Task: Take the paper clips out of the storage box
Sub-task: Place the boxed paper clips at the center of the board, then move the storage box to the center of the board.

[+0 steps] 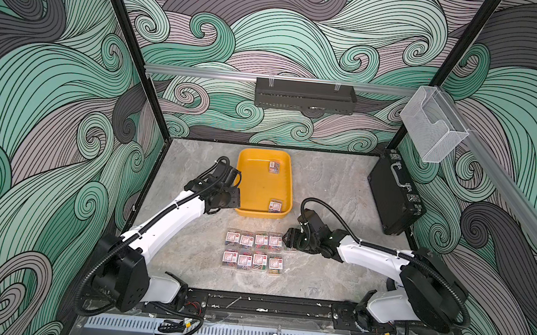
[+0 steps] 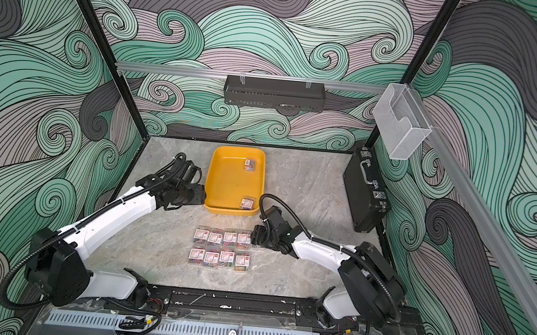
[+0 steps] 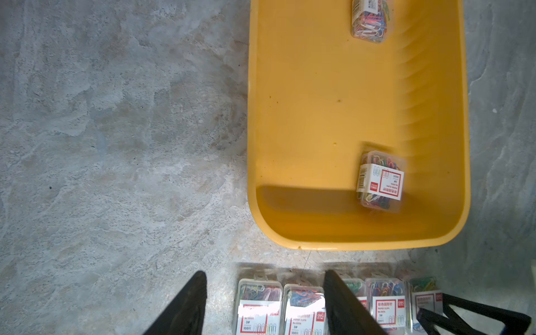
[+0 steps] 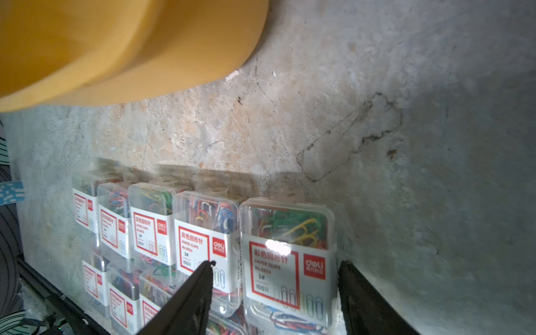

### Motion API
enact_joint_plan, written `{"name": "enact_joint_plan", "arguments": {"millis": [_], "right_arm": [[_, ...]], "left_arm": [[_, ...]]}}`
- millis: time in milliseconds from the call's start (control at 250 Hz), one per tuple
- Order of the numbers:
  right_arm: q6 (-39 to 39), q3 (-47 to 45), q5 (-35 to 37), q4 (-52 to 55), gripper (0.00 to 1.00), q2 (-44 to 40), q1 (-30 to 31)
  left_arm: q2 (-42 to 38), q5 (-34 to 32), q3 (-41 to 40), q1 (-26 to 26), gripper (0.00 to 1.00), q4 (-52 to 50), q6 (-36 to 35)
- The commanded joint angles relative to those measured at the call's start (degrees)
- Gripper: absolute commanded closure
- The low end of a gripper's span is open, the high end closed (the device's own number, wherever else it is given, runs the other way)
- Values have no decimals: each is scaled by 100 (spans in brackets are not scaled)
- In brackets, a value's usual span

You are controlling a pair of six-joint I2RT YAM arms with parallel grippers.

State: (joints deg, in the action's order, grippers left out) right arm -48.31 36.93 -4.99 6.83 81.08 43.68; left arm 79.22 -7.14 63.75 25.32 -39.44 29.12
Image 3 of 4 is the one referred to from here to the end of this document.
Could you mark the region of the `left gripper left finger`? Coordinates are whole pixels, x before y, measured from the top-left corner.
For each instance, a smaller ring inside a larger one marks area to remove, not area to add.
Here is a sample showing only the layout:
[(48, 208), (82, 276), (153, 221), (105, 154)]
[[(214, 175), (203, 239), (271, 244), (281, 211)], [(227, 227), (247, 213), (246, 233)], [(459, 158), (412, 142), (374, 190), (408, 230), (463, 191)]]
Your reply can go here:
[(207, 276), (197, 271), (144, 332), (151, 334), (201, 335), (207, 303)]

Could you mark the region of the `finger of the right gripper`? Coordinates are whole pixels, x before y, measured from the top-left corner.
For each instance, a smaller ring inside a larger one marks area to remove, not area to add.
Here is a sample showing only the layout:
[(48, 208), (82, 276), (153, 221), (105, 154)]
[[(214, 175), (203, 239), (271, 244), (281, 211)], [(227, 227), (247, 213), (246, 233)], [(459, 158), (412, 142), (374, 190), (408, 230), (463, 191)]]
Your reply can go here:
[(451, 334), (483, 334), (477, 328), (477, 320), (500, 325), (500, 334), (527, 334), (532, 323), (529, 315), (445, 293), (442, 303), (441, 312), (421, 308), (417, 313), (417, 321), (427, 334), (439, 334), (441, 330)]

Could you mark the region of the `paper clip box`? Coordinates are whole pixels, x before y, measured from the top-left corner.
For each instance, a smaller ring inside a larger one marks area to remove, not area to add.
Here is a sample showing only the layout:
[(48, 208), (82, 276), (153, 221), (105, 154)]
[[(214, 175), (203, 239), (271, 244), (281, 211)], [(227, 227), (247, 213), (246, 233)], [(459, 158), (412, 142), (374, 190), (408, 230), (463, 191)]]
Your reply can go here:
[(388, 0), (353, 0), (350, 32), (352, 37), (382, 43), (394, 27), (394, 2)]
[(347, 285), (363, 307), (368, 310), (368, 288), (365, 281), (359, 278), (347, 278), (343, 279), (343, 282)]
[(387, 334), (405, 334), (406, 286), (396, 278), (368, 278), (368, 309)]
[(283, 286), (278, 281), (241, 279), (235, 300), (234, 334), (280, 334)]
[(282, 313), (281, 334), (328, 334), (325, 293), (321, 287), (285, 285)]
[(365, 152), (360, 161), (356, 190), (361, 206), (398, 213), (402, 205), (405, 171), (405, 161), (398, 156), (378, 150)]

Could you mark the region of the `yellow plastic storage tray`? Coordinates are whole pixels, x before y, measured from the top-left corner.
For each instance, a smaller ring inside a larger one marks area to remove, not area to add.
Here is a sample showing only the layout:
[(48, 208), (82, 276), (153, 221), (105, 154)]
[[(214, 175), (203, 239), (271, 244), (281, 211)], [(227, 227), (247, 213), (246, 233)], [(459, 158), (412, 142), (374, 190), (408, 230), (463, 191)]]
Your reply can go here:
[[(434, 247), (470, 212), (463, 4), (393, 1), (385, 41), (350, 33), (349, 1), (253, 1), (248, 203), (282, 247)], [(401, 209), (361, 206), (360, 159), (401, 159)]]

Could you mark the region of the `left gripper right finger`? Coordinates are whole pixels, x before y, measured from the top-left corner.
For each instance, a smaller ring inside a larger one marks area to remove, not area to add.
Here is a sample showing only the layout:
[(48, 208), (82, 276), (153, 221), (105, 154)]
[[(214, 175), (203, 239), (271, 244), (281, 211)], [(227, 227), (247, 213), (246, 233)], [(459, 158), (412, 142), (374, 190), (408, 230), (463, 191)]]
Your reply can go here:
[(334, 270), (325, 272), (323, 289), (330, 334), (386, 334)]

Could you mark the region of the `paper clip box barcode side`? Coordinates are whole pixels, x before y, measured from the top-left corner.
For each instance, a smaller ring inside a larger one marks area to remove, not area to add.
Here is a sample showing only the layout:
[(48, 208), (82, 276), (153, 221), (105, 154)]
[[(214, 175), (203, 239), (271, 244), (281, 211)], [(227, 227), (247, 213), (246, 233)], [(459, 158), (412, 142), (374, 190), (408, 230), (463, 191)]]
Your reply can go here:
[(443, 294), (435, 276), (413, 276), (406, 280), (410, 311), (408, 330), (413, 334), (423, 334), (424, 328), (417, 320), (420, 309), (443, 314)]

